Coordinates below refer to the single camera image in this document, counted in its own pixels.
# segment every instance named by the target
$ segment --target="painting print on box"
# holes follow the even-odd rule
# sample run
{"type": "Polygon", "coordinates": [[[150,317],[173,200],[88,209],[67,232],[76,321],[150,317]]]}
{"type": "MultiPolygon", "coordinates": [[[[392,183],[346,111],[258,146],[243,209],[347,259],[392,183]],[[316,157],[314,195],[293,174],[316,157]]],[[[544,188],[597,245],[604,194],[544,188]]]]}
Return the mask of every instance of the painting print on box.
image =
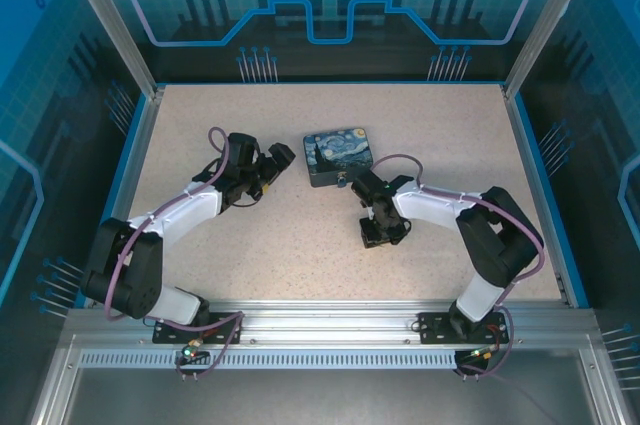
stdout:
{"type": "Polygon", "coordinates": [[[307,135],[304,148],[313,187],[344,187],[373,165],[363,128],[307,135]]]}

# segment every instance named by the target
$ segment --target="black box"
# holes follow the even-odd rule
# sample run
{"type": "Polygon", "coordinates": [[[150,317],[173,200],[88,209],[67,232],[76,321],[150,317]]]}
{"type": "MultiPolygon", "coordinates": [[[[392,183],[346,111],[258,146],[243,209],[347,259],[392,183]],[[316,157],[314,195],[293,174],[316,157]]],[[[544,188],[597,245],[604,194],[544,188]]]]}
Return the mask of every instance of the black box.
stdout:
{"type": "Polygon", "coordinates": [[[307,135],[303,145],[312,187],[344,187],[373,165],[363,128],[307,135]]]}

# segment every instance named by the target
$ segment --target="speckled work surface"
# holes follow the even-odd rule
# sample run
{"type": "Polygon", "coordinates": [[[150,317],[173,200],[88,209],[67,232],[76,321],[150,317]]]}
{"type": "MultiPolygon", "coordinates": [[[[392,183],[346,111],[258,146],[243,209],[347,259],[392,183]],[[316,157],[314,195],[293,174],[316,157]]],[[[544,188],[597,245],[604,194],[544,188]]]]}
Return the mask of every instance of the speckled work surface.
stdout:
{"type": "MultiPolygon", "coordinates": [[[[298,155],[263,200],[232,208],[193,230],[167,254],[166,283],[213,299],[454,298],[473,268],[458,233],[425,222],[398,246],[365,250],[364,216],[349,187],[311,188],[302,138],[364,127],[374,159],[408,153],[437,187],[506,188],[538,226],[497,85],[172,85],[166,88],[138,183],[132,216],[179,193],[215,157],[217,125],[276,141],[298,155]]],[[[412,174],[392,160],[383,178],[412,174]]],[[[551,266],[512,297],[559,298],[551,266]]]]}

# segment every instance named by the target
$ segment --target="glass panel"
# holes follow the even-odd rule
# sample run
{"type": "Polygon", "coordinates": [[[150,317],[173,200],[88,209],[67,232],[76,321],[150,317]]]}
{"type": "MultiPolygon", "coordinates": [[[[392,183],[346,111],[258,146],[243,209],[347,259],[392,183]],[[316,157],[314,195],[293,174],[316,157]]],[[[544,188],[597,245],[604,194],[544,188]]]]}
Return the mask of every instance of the glass panel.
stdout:
{"type": "Polygon", "coordinates": [[[81,273],[56,258],[82,268],[140,93],[86,0],[0,10],[0,409],[25,423],[81,273]]]}
{"type": "Polygon", "coordinates": [[[546,0],[114,0],[159,81],[503,80],[546,0]]]}
{"type": "Polygon", "coordinates": [[[572,0],[521,90],[605,331],[640,326],[638,1],[572,0]]]}

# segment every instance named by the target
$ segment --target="blue border trim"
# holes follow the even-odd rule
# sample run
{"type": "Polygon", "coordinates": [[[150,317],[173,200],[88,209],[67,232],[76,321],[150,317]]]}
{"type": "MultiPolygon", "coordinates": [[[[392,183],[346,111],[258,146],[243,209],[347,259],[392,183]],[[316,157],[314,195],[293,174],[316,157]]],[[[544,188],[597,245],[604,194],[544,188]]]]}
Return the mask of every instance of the blue border trim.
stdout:
{"type": "Polygon", "coordinates": [[[350,0],[347,6],[347,30],[344,38],[316,38],[313,26],[313,7],[309,0],[267,0],[267,8],[254,8],[245,13],[242,18],[227,32],[221,40],[201,40],[201,41],[176,41],[167,42],[160,41],[156,38],[151,29],[151,25],[147,20],[142,6],[138,0],[130,0],[133,8],[140,19],[140,23],[147,35],[149,41],[160,48],[171,47],[224,47],[226,46],[242,28],[255,16],[275,15],[276,5],[280,4],[296,4],[302,5],[305,9],[307,39],[314,45],[346,45],[353,40],[354,24],[355,24],[355,7],[359,4],[383,4],[384,13],[386,14],[403,14],[411,19],[415,25],[436,45],[493,45],[500,46],[508,43],[515,34],[516,28],[520,23],[529,0],[522,0],[518,10],[516,11],[507,34],[502,39],[462,39],[462,38],[440,38],[431,28],[424,22],[416,11],[409,7],[397,7],[393,5],[393,0],[350,0]]]}
{"type": "MultiPolygon", "coordinates": [[[[122,148],[122,153],[120,154],[120,160],[118,161],[116,173],[113,176],[113,181],[111,182],[111,189],[109,189],[109,195],[107,196],[107,202],[104,205],[104,210],[102,211],[102,216],[100,217],[100,223],[110,218],[113,214],[113,207],[116,203],[118,192],[120,191],[120,185],[122,184],[122,179],[124,178],[124,171],[127,168],[129,155],[131,155],[133,141],[135,140],[138,133],[138,127],[140,126],[142,112],[145,109],[146,101],[147,97],[143,93],[141,93],[138,104],[136,105],[136,111],[133,114],[133,119],[131,120],[131,126],[129,127],[127,139],[124,142],[124,147],[122,148]]],[[[73,303],[74,308],[84,308],[85,300],[86,297],[81,292],[78,292],[73,303]]]]}
{"type": "Polygon", "coordinates": [[[545,172],[542,156],[540,155],[540,149],[538,148],[538,142],[533,134],[531,121],[529,120],[529,115],[525,109],[520,92],[516,95],[515,102],[520,118],[522,119],[524,133],[527,137],[527,145],[531,149],[533,161],[535,163],[538,176],[540,177],[540,183],[542,183],[542,192],[544,193],[544,197],[549,205],[549,210],[551,211],[551,220],[553,221],[558,241],[560,242],[560,250],[567,265],[567,273],[569,274],[569,280],[571,281],[571,286],[576,297],[576,306],[579,308],[589,308],[589,301],[587,300],[587,295],[584,291],[584,286],[582,285],[582,278],[580,278],[580,272],[578,272],[578,266],[576,265],[573,252],[571,251],[571,246],[569,245],[567,231],[562,223],[560,210],[558,209],[558,204],[551,189],[551,182],[545,172]]]}
{"type": "Polygon", "coordinates": [[[631,230],[631,234],[633,235],[633,239],[636,241],[636,246],[640,249],[640,229],[638,229],[638,224],[636,223],[636,219],[633,216],[633,212],[631,212],[631,207],[627,203],[627,188],[629,188],[629,175],[636,168],[640,166],[640,154],[632,157],[625,165],[622,167],[622,175],[620,177],[620,186],[618,188],[618,203],[620,204],[620,208],[622,209],[622,213],[624,214],[624,218],[627,220],[627,225],[629,225],[629,230],[631,230]]]}
{"type": "Polygon", "coordinates": [[[18,269],[18,265],[20,264],[22,254],[27,247],[27,243],[29,242],[29,238],[31,237],[33,228],[36,225],[36,221],[38,220],[38,216],[40,215],[40,211],[42,210],[42,206],[44,205],[44,191],[42,189],[40,172],[38,171],[36,166],[31,163],[30,160],[16,152],[4,140],[0,140],[0,152],[6,153],[9,158],[11,158],[18,164],[20,168],[31,175],[31,178],[33,179],[33,188],[36,191],[36,203],[34,204],[33,209],[31,210],[31,215],[29,216],[29,220],[27,221],[27,224],[22,231],[22,235],[20,236],[20,241],[16,246],[16,250],[13,252],[13,257],[11,257],[9,267],[7,267],[7,272],[2,279],[2,284],[0,284],[0,307],[2,307],[2,303],[4,302],[7,292],[9,291],[11,281],[13,280],[16,270],[18,269]]]}

